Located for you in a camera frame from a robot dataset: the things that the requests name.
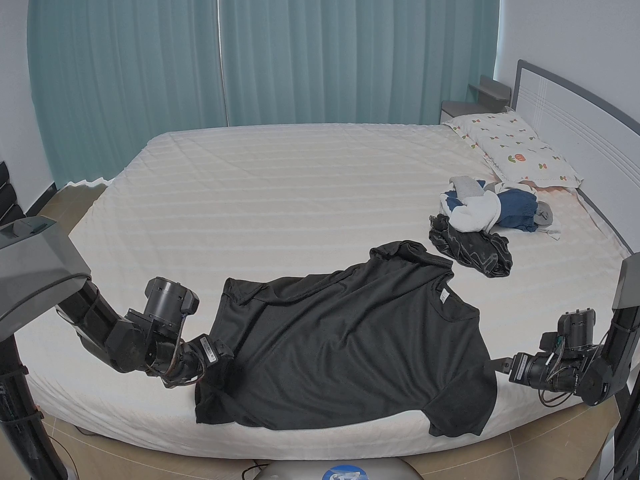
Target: green curtain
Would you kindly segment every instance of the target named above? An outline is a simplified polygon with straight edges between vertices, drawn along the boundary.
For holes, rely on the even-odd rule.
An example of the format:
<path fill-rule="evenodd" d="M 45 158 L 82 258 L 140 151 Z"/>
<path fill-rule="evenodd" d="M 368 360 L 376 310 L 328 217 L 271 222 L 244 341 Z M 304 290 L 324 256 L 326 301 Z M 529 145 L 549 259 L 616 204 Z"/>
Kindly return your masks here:
<path fill-rule="evenodd" d="M 492 75 L 498 14 L 499 0 L 29 0 L 54 179 L 116 176 L 167 131 L 437 123 L 442 100 Z"/>
<path fill-rule="evenodd" d="M 28 57 L 59 187 L 116 176 L 161 133 L 227 125 L 216 0 L 29 0 Z"/>
<path fill-rule="evenodd" d="M 229 124 L 436 124 L 493 75 L 499 5 L 220 0 Z"/>

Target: pillowcase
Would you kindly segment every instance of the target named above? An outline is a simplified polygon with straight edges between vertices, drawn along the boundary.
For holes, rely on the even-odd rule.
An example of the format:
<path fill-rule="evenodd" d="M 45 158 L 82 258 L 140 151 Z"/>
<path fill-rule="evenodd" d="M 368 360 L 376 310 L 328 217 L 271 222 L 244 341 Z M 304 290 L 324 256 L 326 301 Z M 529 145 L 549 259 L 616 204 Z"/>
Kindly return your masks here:
<path fill-rule="evenodd" d="M 514 110 L 459 116 L 444 124 L 484 153 L 484 160 L 502 181 L 530 181 L 540 188 L 580 186 L 578 173 Z"/>

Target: pile of clothes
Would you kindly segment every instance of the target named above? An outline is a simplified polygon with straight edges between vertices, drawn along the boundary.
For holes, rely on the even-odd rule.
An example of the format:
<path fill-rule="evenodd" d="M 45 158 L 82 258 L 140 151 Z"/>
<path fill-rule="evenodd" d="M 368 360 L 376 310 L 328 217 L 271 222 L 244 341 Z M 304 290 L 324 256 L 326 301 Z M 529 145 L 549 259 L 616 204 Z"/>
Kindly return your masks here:
<path fill-rule="evenodd" d="M 513 265 L 509 240 L 490 233 L 494 225 L 559 238 L 560 223 L 549 205 L 538 200 L 534 188 L 469 176 L 455 176 L 449 182 L 449 190 L 440 194 L 441 213 L 431 217 L 429 239 L 460 264 L 487 277 L 509 275 Z"/>

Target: tiled floor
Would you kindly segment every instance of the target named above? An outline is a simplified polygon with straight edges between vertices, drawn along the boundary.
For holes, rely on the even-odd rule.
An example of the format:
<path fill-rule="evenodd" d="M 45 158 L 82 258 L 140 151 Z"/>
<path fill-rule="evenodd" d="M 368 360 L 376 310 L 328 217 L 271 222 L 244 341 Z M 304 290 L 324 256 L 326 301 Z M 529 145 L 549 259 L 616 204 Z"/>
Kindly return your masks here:
<path fill-rule="evenodd" d="M 103 190 L 103 186 L 66 188 L 41 214 L 57 220 L 69 232 Z M 618 419 L 618 408 L 611 398 L 599 407 L 581 404 L 556 412 L 480 443 L 404 459 L 425 480 L 577 480 L 584 476 Z M 184 457 L 84 436 L 52 416 L 45 418 L 45 427 L 67 448 L 81 480 L 240 480 L 241 472 L 253 464 L 251 460 Z M 54 446 L 70 465 L 67 453 L 59 444 Z M 3 480 L 28 480 L 1 433 L 0 470 Z"/>

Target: mattress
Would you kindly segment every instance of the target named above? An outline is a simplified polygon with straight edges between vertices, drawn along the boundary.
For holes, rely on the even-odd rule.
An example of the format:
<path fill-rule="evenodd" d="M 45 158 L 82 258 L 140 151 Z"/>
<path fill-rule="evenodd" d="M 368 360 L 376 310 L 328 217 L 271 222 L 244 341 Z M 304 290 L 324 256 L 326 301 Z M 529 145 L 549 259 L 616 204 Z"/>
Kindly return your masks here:
<path fill-rule="evenodd" d="M 120 314 L 144 308 L 144 288 L 155 276 L 194 290 L 200 307 L 187 319 L 188 340 L 211 328 L 229 276 L 268 281 L 329 273 L 366 261 L 374 246 L 404 239 L 437 253 L 428 240 L 429 216 L 454 175 L 496 179 L 481 155 L 445 126 L 171 132 L 148 143 L 70 236 Z M 625 251 L 575 192 L 547 189 L 541 198 L 562 222 L 560 240 L 501 229 L 514 263 L 507 278 L 453 265 L 450 286 L 480 309 L 493 358 L 536 352 L 542 332 L 555 330 L 565 311 L 595 308 L 597 340 L 609 326 Z M 498 374 L 497 402 L 481 436 L 431 436 L 420 411 L 329 429 L 198 425 L 193 387 L 167 390 L 141 372 L 116 373 L 85 352 L 54 311 L 17 340 L 34 399 L 45 411 L 124 442 L 192 456 L 416 454 L 483 440 L 552 411 L 535 390 Z M 574 397 L 566 405 L 578 402 Z"/>

